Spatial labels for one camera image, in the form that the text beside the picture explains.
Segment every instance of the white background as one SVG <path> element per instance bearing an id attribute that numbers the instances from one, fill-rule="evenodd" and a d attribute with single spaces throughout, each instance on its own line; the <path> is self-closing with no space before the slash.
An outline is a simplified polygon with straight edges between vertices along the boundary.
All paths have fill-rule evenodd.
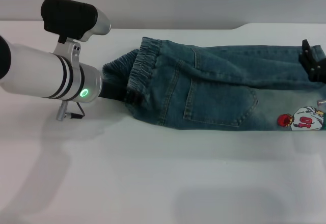
<path id="1" fill-rule="evenodd" d="M 0 22 L 0 33 L 44 51 L 58 39 L 40 21 Z M 325 24 L 113 29 L 82 43 L 80 60 L 100 68 L 143 36 L 199 46 L 308 38 L 326 47 Z M 180 131 L 137 121 L 121 102 L 101 98 L 83 105 L 82 120 L 58 122 L 59 101 L 2 89 L 0 98 L 1 224 L 326 222 L 326 131 Z"/>
<path id="2" fill-rule="evenodd" d="M 41 19 L 44 0 L 0 0 L 0 20 Z M 251 22 L 325 23 L 326 0 L 76 0 L 101 9 L 113 28 L 229 29 Z"/>

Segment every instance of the back pocket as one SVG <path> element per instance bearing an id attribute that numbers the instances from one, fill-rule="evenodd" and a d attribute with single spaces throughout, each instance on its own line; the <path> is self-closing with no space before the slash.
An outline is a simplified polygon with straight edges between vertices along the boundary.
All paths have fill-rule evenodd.
<path id="1" fill-rule="evenodd" d="M 249 87 L 192 79 L 183 118 L 239 127 L 257 103 L 255 91 Z"/>

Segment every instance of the robotic arm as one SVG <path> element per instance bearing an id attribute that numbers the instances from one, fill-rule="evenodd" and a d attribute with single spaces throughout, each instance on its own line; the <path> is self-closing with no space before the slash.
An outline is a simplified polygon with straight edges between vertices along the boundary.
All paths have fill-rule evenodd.
<path id="1" fill-rule="evenodd" d="M 100 72 L 79 62 L 81 46 L 91 35 L 106 35 L 109 19 L 93 5 L 70 0 L 45 0 L 41 15 L 46 31 L 59 35 L 53 53 L 11 44 L 0 36 L 0 86 L 9 93 L 60 99 L 57 120 L 81 119 L 79 105 L 103 93 Z M 77 102 L 83 115 L 67 113 L 69 101 Z"/>

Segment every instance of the denim jeans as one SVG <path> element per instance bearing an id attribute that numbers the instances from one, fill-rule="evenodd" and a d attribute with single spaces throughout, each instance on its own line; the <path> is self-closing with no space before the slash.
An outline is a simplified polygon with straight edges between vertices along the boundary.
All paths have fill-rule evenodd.
<path id="1" fill-rule="evenodd" d="M 301 46 L 196 47 L 143 38 L 140 49 L 103 66 L 126 86 L 141 121 L 178 129 L 320 130 L 323 83 L 310 82 Z M 320 46 L 314 58 L 325 58 Z"/>

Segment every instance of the green indicator ring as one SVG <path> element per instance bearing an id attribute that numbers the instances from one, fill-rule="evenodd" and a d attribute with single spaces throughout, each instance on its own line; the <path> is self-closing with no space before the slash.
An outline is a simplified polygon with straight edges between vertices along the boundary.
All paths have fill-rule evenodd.
<path id="1" fill-rule="evenodd" d="M 88 89 L 83 89 L 83 90 L 80 92 L 80 96 L 81 96 L 81 97 L 85 97 L 87 94 L 88 94 Z"/>

